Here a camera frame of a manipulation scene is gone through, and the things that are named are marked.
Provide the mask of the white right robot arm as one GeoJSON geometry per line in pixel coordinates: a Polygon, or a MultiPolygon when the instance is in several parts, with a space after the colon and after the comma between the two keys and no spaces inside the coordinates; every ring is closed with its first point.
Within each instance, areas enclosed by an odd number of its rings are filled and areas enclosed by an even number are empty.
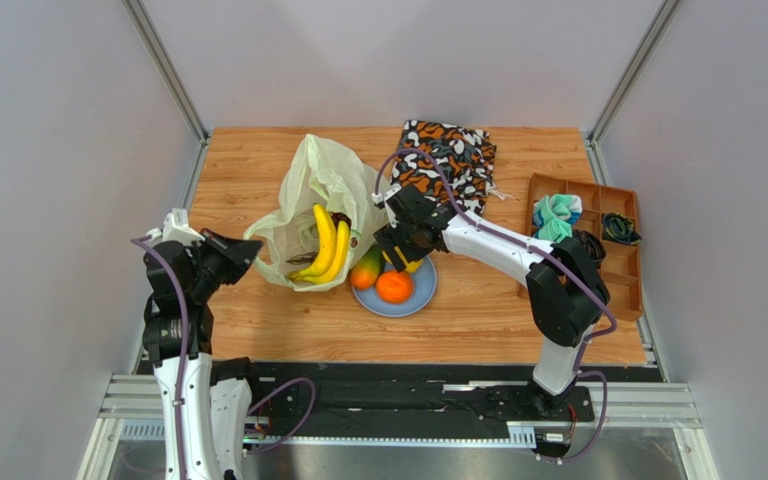
{"type": "Polygon", "coordinates": [[[575,382],[584,343],[607,314],[610,294],[585,247],[573,238],[539,240],[500,227],[456,202],[425,197],[414,186],[375,191],[373,204],[387,224],[375,232],[393,267],[433,251],[474,259],[524,287],[535,325],[543,336],[532,382],[550,396],[575,382]]]}

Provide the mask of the yellow banana bunch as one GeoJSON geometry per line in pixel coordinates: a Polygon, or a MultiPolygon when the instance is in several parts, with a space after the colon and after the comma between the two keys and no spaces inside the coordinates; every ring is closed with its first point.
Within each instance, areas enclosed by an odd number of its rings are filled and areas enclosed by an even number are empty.
{"type": "Polygon", "coordinates": [[[313,215],[319,239],[318,256],[311,265],[291,272],[288,278],[293,282],[321,285],[335,280],[345,266],[351,243],[351,229],[343,223],[336,230],[331,213],[321,204],[313,206],[313,215]]]}

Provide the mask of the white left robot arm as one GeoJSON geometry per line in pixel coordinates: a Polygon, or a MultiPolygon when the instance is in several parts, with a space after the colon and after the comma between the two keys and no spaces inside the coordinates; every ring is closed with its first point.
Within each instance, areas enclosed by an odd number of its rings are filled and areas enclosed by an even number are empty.
{"type": "Polygon", "coordinates": [[[244,420],[253,401],[251,362],[215,367],[209,300],[247,273],[263,247],[203,229],[192,239],[149,234],[144,252],[152,292],[142,345],[159,386],[167,479],[239,479],[244,420]]]}

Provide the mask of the pale green plastic bag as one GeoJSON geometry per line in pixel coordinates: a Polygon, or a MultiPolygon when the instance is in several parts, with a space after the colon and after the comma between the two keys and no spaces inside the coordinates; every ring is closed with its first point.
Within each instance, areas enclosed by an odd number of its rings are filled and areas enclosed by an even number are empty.
{"type": "Polygon", "coordinates": [[[351,267],[374,243],[373,233],[387,224],[387,214],[374,205],[372,195],[391,188],[387,173],[363,163],[350,148],[331,139],[308,134],[301,141],[278,193],[278,207],[256,220],[244,233],[261,239],[267,258],[254,267],[269,283],[296,292],[323,292],[342,285],[351,267]],[[313,207],[321,204],[341,213],[351,223],[346,263],[333,280],[322,284],[294,282],[290,258],[318,249],[313,207]]]}

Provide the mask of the red grape bunch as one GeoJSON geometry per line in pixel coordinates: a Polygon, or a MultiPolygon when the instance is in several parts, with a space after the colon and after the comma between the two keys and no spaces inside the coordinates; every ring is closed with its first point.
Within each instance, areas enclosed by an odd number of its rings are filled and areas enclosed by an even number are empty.
{"type": "Polygon", "coordinates": [[[332,212],[331,213],[331,220],[334,224],[334,228],[336,230],[339,229],[339,225],[345,223],[348,229],[351,229],[352,226],[352,220],[344,213],[342,212],[332,212]]]}

